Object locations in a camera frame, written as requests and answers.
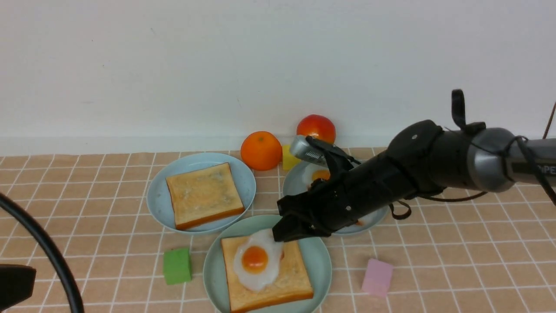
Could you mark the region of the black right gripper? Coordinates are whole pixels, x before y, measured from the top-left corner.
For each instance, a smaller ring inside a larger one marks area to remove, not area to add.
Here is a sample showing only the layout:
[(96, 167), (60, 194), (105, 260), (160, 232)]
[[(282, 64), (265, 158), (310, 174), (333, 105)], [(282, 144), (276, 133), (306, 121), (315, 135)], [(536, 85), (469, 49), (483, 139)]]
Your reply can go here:
[(275, 242), (291, 242), (332, 233), (351, 226), (384, 206), (403, 199), (439, 194), (429, 158), (443, 134), (431, 120), (399, 133), (387, 149), (350, 171), (317, 180), (310, 190), (278, 200), (280, 220), (272, 227)]

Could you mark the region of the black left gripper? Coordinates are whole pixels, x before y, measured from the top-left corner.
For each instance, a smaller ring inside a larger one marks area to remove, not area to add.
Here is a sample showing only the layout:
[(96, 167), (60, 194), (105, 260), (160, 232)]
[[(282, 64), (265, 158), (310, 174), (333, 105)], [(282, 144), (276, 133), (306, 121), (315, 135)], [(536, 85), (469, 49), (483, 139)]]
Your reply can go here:
[(33, 295), (36, 269), (26, 265), (0, 266), (2, 300), (26, 300)]

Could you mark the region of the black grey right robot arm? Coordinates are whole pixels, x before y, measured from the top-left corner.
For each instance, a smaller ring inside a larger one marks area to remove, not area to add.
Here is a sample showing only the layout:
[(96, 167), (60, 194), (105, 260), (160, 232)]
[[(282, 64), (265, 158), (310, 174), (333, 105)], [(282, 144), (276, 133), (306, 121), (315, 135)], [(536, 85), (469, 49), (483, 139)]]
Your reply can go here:
[(272, 228), (277, 242), (328, 237), (383, 207), (393, 209), (395, 202), (404, 205), (417, 197), (439, 201), (447, 188), (476, 190), (482, 196), (530, 183), (555, 200), (555, 139), (528, 140), (484, 123), (452, 131), (421, 121), (366, 161), (311, 136), (297, 136), (290, 153), (327, 166), (331, 177), (278, 200), (281, 219)]

